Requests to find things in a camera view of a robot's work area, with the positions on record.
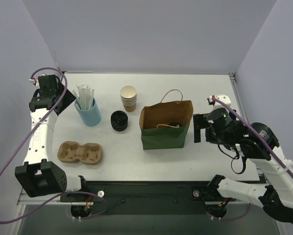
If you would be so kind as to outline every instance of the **bag handle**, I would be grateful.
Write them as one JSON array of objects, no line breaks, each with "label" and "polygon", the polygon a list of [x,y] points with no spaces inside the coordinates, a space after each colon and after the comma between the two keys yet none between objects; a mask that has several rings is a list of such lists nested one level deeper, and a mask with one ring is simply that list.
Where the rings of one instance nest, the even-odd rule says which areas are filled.
[{"label": "bag handle", "polygon": [[158,128],[159,126],[168,126],[168,127],[172,127],[172,128],[176,128],[176,129],[179,128],[179,125],[177,125],[177,126],[169,126],[169,125],[166,125],[166,124],[158,124],[158,125],[156,125],[156,128]]},{"label": "bag handle", "polygon": [[182,99],[184,98],[184,96],[183,96],[182,92],[181,92],[180,90],[178,90],[178,89],[172,89],[172,90],[168,91],[168,92],[164,95],[163,99],[165,98],[165,96],[167,96],[167,94],[168,94],[169,92],[172,92],[172,91],[179,91],[179,92],[180,92],[180,94],[181,94],[181,100],[180,100],[179,102],[176,102],[177,104],[180,104],[180,102],[182,101]]}]

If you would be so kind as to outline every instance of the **stack of black lids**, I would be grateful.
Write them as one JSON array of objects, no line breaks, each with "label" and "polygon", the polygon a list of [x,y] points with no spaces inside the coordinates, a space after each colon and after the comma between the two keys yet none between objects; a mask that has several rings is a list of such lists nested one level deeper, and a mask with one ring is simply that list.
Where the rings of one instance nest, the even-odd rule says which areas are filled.
[{"label": "stack of black lids", "polygon": [[111,124],[114,130],[123,131],[128,126],[128,116],[123,111],[115,111],[111,115]]}]

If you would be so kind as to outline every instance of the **white wall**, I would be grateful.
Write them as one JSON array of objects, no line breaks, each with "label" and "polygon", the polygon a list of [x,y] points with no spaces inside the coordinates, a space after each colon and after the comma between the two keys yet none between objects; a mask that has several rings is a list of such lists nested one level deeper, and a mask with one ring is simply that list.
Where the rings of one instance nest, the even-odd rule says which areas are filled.
[{"label": "white wall", "polygon": [[[30,130],[29,102],[34,86],[28,79],[40,67],[54,66],[49,49],[21,0],[0,0],[0,168]],[[21,165],[27,146],[0,179],[0,219],[12,219],[21,186],[14,166]],[[9,225],[0,225],[0,235]]]},{"label": "white wall", "polygon": [[248,120],[270,126],[293,160],[293,0],[277,1],[236,80]]},{"label": "white wall", "polygon": [[276,0],[23,0],[61,69],[228,74]]}]

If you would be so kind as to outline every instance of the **blue cup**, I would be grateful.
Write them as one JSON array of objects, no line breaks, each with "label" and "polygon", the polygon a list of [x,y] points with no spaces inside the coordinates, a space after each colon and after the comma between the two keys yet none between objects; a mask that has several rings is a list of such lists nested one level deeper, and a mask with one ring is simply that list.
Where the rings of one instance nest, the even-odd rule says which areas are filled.
[{"label": "blue cup", "polygon": [[83,123],[86,126],[96,126],[99,124],[99,122],[102,119],[95,99],[93,99],[93,107],[91,109],[83,111],[83,110],[76,108],[76,110],[78,111]]}]

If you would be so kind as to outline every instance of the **white table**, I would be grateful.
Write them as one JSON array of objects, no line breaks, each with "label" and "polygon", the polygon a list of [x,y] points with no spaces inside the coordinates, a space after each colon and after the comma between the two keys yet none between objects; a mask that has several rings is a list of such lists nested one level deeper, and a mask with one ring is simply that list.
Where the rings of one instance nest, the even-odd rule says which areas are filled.
[{"label": "white table", "polygon": [[[236,175],[230,168],[231,159],[219,152],[214,144],[205,142],[204,130],[201,143],[194,143],[191,121],[186,143],[182,149],[143,150],[139,128],[140,112],[144,106],[160,102],[171,89],[179,89],[184,100],[193,102],[194,114],[208,113],[212,107],[206,98],[212,94],[226,93],[232,108],[238,105],[228,75],[156,75],[156,74],[93,74],[67,73],[68,89],[89,84],[95,89],[95,99],[102,121],[95,127],[83,124],[78,112],[70,105],[59,117],[54,130],[52,161],[68,175],[83,175],[87,181],[209,181],[215,174],[233,180],[259,180],[255,165],[247,161],[244,174]],[[120,90],[132,85],[138,92],[137,108],[128,114],[128,127],[123,132],[115,131],[110,116],[123,110]],[[172,92],[165,101],[179,100],[180,93]],[[64,141],[99,143],[103,158],[97,165],[62,163],[57,158],[59,145]],[[234,161],[236,171],[242,168],[241,160]]]}]

